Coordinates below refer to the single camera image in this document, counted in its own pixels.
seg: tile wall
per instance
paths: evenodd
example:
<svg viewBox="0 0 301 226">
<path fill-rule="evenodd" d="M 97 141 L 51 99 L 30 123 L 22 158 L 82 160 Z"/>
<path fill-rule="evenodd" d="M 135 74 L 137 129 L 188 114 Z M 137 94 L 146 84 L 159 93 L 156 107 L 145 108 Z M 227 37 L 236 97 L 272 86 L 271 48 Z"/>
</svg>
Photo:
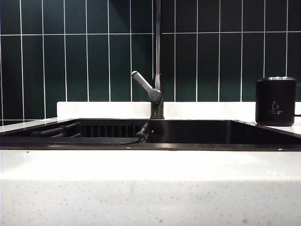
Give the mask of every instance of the tile wall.
<svg viewBox="0 0 301 226">
<path fill-rule="evenodd" d="M 152 78 L 153 1 L 0 0 L 0 125 L 55 117 L 58 101 L 147 101 L 130 73 Z M 301 82 L 300 0 L 162 0 L 162 23 L 165 101 Z"/>
</svg>

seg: mug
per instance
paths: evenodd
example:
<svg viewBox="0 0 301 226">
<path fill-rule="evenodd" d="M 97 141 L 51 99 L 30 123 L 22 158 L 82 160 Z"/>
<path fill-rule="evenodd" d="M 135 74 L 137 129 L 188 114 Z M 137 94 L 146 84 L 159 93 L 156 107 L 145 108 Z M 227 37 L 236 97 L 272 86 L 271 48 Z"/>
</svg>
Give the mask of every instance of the mug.
<svg viewBox="0 0 301 226">
<path fill-rule="evenodd" d="M 256 83 L 255 120 L 265 126 L 291 126 L 295 116 L 296 79 L 269 77 Z"/>
</svg>

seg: kitchen faucet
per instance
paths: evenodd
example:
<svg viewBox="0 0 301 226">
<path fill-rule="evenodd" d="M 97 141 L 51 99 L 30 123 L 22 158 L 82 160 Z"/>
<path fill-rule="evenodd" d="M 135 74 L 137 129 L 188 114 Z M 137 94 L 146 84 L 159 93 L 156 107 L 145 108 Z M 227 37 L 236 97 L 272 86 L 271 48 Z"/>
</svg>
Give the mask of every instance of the kitchen faucet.
<svg viewBox="0 0 301 226">
<path fill-rule="evenodd" d="M 163 83 L 161 77 L 161 0 L 156 0 L 156 73 L 153 76 L 151 86 L 142 75 L 132 72 L 132 78 L 135 79 L 147 92 L 150 107 L 150 119 L 164 119 L 163 116 Z"/>
</svg>

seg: faucet base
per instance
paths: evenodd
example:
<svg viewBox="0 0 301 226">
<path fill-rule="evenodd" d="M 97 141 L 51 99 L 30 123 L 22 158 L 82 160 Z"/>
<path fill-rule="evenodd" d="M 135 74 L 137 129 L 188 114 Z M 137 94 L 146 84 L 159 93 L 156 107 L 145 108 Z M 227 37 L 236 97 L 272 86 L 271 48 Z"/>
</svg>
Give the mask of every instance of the faucet base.
<svg viewBox="0 0 301 226">
<path fill-rule="evenodd" d="M 164 119 L 164 116 L 151 116 L 150 119 Z"/>
</svg>

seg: kitchen sink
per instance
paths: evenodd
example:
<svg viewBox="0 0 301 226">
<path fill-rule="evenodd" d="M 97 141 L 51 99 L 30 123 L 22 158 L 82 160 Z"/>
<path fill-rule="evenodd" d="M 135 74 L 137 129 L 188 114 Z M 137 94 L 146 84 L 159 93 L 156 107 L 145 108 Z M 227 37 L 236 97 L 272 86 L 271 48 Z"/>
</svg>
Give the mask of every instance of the kitchen sink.
<svg viewBox="0 0 301 226">
<path fill-rule="evenodd" d="M 0 133 L 6 149 L 282 150 L 300 144 L 301 135 L 232 120 L 76 119 Z"/>
</svg>

